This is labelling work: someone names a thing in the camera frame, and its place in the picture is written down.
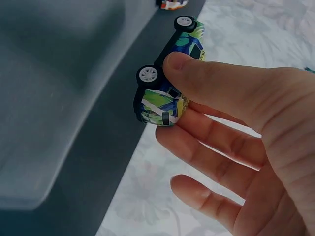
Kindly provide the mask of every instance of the floral fabric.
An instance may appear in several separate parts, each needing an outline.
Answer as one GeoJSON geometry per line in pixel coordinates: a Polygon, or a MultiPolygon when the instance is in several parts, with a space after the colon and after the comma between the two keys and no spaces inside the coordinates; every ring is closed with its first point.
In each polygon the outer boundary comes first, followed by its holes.
{"type": "MultiPolygon", "coordinates": [[[[198,19],[206,27],[209,61],[315,69],[315,0],[208,0],[198,19]]],[[[173,195],[169,180],[176,174],[244,201],[169,153],[156,141],[155,126],[148,125],[97,236],[230,236],[173,195]]]]}

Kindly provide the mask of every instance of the hand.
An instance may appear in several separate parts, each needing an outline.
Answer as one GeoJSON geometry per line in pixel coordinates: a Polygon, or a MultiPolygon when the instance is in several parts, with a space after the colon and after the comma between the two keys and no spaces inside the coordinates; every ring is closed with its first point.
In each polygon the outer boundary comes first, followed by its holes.
{"type": "Polygon", "coordinates": [[[315,76],[201,62],[181,53],[170,54],[163,69],[191,102],[175,126],[157,128],[157,140],[245,203],[184,175],[172,178],[173,192],[234,236],[315,235],[315,76]],[[247,125],[262,138],[204,114],[247,125]]]}

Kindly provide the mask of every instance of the fingernail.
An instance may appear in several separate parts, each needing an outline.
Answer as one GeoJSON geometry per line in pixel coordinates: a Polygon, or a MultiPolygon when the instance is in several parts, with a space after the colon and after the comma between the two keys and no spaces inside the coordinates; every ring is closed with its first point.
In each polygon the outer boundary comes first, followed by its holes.
{"type": "Polygon", "coordinates": [[[166,64],[174,70],[180,70],[183,67],[185,61],[191,59],[190,56],[184,53],[171,53],[167,57],[166,64]]]}

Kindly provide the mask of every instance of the toy car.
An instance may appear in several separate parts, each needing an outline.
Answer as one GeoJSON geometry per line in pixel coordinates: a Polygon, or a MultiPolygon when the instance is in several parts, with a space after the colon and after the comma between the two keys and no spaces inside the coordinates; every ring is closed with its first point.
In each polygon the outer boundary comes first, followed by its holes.
{"type": "Polygon", "coordinates": [[[315,71],[314,71],[314,70],[309,69],[308,67],[305,67],[305,68],[304,68],[304,70],[309,71],[309,72],[312,72],[313,74],[315,74],[315,71]]]}
{"type": "Polygon", "coordinates": [[[188,0],[157,0],[157,5],[164,10],[176,10],[186,6],[188,0]]]}
{"type": "Polygon", "coordinates": [[[142,123],[159,126],[174,125],[188,105],[184,97],[165,77],[163,62],[171,52],[182,52],[205,60],[201,45],[205,28],[193,17],[180,16],[174,22],[175,33],[153,65],[141,67],[136,74],[138,89],[133,101],[134,112],[142,123]]]}

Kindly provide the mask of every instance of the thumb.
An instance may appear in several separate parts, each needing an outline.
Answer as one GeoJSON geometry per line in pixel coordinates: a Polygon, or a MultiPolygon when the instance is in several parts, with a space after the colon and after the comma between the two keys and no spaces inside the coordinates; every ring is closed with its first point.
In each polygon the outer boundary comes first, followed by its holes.
{"type": "Polygon", "coordinates": [[[258,133],[285,108],[315,93],[314,75],[295,68],[203,62],[175,52],[163,70],[188,99],[241,119],[258,133]]]}

